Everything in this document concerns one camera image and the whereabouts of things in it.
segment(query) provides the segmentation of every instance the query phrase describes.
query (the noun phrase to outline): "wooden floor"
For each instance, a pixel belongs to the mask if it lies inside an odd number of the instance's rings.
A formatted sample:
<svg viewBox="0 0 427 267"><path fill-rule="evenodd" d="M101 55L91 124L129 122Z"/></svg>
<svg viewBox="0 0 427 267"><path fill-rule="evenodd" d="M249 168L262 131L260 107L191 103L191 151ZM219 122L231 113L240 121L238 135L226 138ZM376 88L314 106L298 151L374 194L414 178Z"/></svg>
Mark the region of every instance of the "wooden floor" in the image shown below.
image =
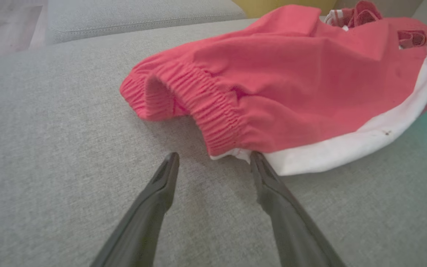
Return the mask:
<svg viewBox="0 0 427 267"><path fill-rule="evenodd" d="M47 0L0 0L0 56L44 46Z"/></svg>

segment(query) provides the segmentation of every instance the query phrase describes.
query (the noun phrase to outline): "pink fabric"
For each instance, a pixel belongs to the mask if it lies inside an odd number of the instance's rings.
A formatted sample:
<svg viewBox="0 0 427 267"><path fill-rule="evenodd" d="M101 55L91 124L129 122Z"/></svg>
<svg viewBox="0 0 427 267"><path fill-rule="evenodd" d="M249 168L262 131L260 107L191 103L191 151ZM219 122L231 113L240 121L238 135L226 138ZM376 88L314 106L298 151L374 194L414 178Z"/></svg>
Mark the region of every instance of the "pink fabric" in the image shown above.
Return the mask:
<svg viewBox="0 0 427 267"><path fill-rule="evenodd" d="M403 17L383 18L377 7L368 1L360 1L354 9L342 9L343 19L336 20L334 26L353 28L369 22L387 20L398 29L398 39L403 48L421 47L427 45L427 26L419 20Z"/></svg>
<svg viewBox="0 0 427 267"><path fill-rule="evenodd" d="M398 50L406 18L345 32L320 22L320 13L281 7L244 30L150 56L120 92L144 120L191 115L212 156L354 132L413 92L427 50Z"/></svg>

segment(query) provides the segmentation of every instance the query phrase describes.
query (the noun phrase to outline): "yellow container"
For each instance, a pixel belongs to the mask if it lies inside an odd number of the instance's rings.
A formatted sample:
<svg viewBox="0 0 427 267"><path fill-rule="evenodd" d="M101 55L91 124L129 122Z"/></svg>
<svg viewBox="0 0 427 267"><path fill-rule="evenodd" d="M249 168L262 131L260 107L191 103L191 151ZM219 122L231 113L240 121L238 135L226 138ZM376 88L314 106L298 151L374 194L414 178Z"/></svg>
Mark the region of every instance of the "yellow container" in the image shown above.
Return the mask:
<svg viewBox="0 0 427 267"><path fill-rule="evenodd" d="M247 17L261 17L264 14L285 5L318 7L322 15L329 14L337 0L232 0L246 13Z"/></svg>

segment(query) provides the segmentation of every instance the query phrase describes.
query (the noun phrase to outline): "cushion seam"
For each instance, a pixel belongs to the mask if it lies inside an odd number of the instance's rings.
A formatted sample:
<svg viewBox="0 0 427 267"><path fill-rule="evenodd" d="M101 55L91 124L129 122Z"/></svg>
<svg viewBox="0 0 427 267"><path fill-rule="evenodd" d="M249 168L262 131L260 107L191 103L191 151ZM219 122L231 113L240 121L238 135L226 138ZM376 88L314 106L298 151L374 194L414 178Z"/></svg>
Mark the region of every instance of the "cushion seam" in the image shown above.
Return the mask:
<svg viewBox="0 0 427 267"><path fill-rule="evenodd" d="M105 27L99 27L99 28L81 28L81 29L75 29L75 30L70 30L70 31L59 31L54 29L53 27L49 27L50 30L54 31L54 32L58 32L58 33L73 33L73 34L77 34L77 33L84 33L84 32L102 32L105 30L110 30L110 29L123 29L123 28L127 28L127 27L137 27L140 25L155 25L155 24L165 24L165 23L172 23L172 22L181 22L181 21L189 21L189 20L196 20L196 19L213 19L216 17L235 17L238 15L243 15L243 12L239 12L236 14L231 14L231 15L218 15L218 16L204 16L204 17L180 17L180 18L175 18L175 19L169 19L169 20L152 20L150 22L135 22L135 23L131 23L131 24L119 24L119 25L108 25Z"/></svg>

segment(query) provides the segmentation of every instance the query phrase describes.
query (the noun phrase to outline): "gray fabric surface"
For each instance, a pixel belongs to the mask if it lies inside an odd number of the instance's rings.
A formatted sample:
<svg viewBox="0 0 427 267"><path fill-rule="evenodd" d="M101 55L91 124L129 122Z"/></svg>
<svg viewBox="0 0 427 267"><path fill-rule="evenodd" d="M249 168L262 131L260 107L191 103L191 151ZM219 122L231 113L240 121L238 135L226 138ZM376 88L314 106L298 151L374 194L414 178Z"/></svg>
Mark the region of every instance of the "gray fabric surface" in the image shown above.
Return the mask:
<svg viewBox="0 0 427 267"><path fill-rule="evenodd" d="M244 19L231 0L49 0L46 43Z"/></svg>
<svg viewBox="0 0 427 267"><path fill-rule="evenodd" d="M251 22L0 57L0 267L89 265L170 151L181 167L155 266L280 266L249 166L210 160L187 117L139 120L118 92L146 56ZM427 113L371 156L284 181L349 266L427 266Z"/></svg>

